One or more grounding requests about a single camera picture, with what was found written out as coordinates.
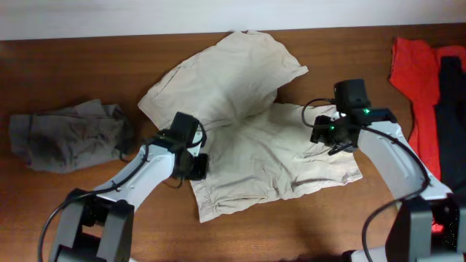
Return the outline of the beige cargo shorts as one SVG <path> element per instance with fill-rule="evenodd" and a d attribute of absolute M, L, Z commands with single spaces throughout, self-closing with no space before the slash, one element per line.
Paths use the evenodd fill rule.
<path fill-rule="evenodd" d="M 159 129 L 182 112 L 206 130 L 208 173 L 191 185 L 201 222 L 361 178 L 351 153 L 330 155 L 310 141 L 308 123 L 333 116 L 333 106 L 276 102 L 278 89 L 307 71 L 269 34 L 236 31 L 177 65 L 141 98 L 139 109 Z"/>

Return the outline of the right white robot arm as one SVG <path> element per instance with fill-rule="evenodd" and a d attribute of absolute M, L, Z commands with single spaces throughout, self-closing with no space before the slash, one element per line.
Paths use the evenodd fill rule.
<path fill-rule="evenodd" d="M 366 219 L 363 248 L 345 253 L 346 261 L 465 260 L 465 201 L 426 168 L 390 110 L 359 108 L 320 115 L 311 127 L 311 141 L 331 147 L 331 154 L 363 152 L 393 196 Z M 398 213 L 385 244 L 369 248 L 371 221 L 394 206 Z"/>

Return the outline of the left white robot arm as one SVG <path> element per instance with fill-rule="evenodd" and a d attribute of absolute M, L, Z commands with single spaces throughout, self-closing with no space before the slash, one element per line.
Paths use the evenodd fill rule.
<path fill-rule="evenodd" d="M 92 191 L 73 190 L 44 224 L 45 235 L 60 218 L 49 261 L 131 261 L 135 212 L 168 178 L 181 182 L 204 178 L 206 134 L 177 136 L 163 130 L 143 144 L 112 179 Z"/>

